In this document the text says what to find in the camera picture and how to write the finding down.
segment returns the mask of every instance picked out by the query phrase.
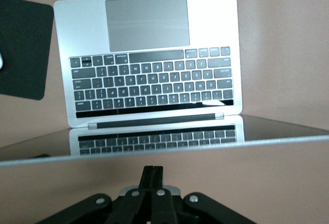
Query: laptop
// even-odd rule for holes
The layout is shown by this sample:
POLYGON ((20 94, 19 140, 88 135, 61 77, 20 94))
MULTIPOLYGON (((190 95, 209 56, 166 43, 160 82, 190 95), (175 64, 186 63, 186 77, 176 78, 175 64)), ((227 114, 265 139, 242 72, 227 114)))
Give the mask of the laptop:
POLYGON ((242 111, 236 0, 69 0, 54 14, 72 128, 198 127, 242 111))

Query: metal bolt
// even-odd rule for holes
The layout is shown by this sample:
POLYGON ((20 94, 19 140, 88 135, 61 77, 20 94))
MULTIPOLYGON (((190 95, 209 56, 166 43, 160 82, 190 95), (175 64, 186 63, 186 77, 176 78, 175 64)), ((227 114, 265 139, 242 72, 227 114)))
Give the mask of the metal bolt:
POLYGON ((190 196, 190 201, 191 201, 191 202, 198 202, 199 199, 198 199, 197 196, 192 195, 192 196, 190 196))
POLYGON ((105 202, 105 199, 104 198, 98 198, 97 200, 96 200, 96 203, 97 204, 101 204, 101 203, 104 203, 105 202))
POLYGON ((156 192, 156 195, 163 196, 163 195, 165 195, 165 193, 166 192, 164 190, 159 190, 159 191, 156 192))
POLYGON ((132 196, 133 196, 133 197, 137 197, 137 196, 139 196, 139 191, 134 191, 134 192, 132 192, 132 196))

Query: mouse pad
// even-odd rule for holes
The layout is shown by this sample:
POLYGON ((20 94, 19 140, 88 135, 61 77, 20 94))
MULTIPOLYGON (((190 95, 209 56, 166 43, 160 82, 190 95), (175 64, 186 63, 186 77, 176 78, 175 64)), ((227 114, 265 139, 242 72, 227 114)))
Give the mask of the mouse pad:
POLYGON ((43 98, 52 25, 50 5, 0 0, 0 94, 43 98))

